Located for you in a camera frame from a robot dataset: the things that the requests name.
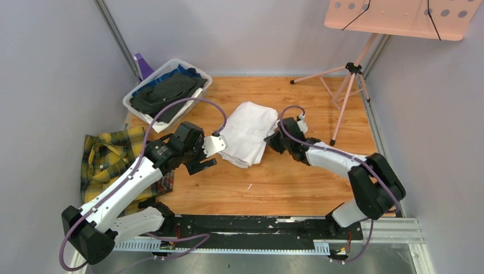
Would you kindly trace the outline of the white long sleeve shirt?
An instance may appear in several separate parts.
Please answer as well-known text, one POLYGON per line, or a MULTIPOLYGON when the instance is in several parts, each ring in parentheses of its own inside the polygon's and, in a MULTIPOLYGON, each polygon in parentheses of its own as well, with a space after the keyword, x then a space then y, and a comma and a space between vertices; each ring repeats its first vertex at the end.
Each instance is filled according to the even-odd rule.
POLYGON ((260 164, 266 146, 264 139, 275 132, 278 115, 270 107, 241 103, 221 132, 227 142, 227 148, 220 153, 222 159, 239 168, 260 164))

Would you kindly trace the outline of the white plastic laundry basket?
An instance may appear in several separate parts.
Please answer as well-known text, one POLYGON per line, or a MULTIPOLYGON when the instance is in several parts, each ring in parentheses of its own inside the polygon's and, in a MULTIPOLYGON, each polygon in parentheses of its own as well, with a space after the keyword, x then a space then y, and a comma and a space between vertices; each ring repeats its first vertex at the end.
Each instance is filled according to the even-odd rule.
MULTIPOLYGON (((208 75, 203 70, 195 67, 194 65, 185 62, 178 58, 172 58, 167 61, 164 65, 159 67, 158 69, 154 70, 150 75, 144 76, 143 80, 133 89, 131 90, 123 99, 124 106, 131 111, 135 116, 140 118, 142 121, 146 123, 152 122, 152 117, 148 114, 143 114, 140 111, 136 110, 132 107, 130 103, 130 99, 133 98, 137 93, 143 88, 148 86, 154 86, 160 83, 162 80, 166 79, 171 72, 182 72, 183 70, 194 69, 196 75, 200 75, 201 78, 206 79, 207 82, 205 85, 194 92, 194 97, 203 98, 206 96, 209 86, 212 84, 213 79, 210 75, 208 75)), ((179 104, 181 107, 180 110, 172 116, 170 122, 156 122, 152 129, 157 133, 168 131, 173 128, 173 126, 179 122, 198 104, 198 101, 190 101, 186 102, 185 104, 179 104)))

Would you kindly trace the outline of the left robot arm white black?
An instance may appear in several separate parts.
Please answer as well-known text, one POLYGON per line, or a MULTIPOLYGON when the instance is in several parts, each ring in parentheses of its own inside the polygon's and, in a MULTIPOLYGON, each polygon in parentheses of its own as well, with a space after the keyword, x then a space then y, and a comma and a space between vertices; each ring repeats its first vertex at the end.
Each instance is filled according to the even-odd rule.
POLYGON ((161 209, 148 206, 140 212, 120 217, 122 211, 144 190, 166 173, 181 165, 190 175, 216 164, 213 155, 228 147, 223 136, 205 136, 191 122, 181 123, 173 134, 149 141, 131 167, 111 186, 80 208, 68 206, 61 214, 64 239, 94 265, 104 260, 114 247, 133 237, 158 232, 170 235, 175 221, 161 209))

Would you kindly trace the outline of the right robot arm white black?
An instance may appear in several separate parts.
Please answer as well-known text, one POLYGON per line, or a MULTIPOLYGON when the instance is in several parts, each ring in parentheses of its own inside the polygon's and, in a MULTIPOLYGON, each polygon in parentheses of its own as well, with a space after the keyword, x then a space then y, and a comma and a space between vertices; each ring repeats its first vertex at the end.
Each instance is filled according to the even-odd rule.
POLYGON ((353 199, 327 215, 329 236, 341 238, 353 223, 377 220, 391 209, 399 210, 406 191, 383 155, 365 156, 336 149, 317 138, 307 138, 306 129, 303 119, 284 118, 264 141, 280 154, 289 152, 297 162, 326 169, 349 180, 353 199))

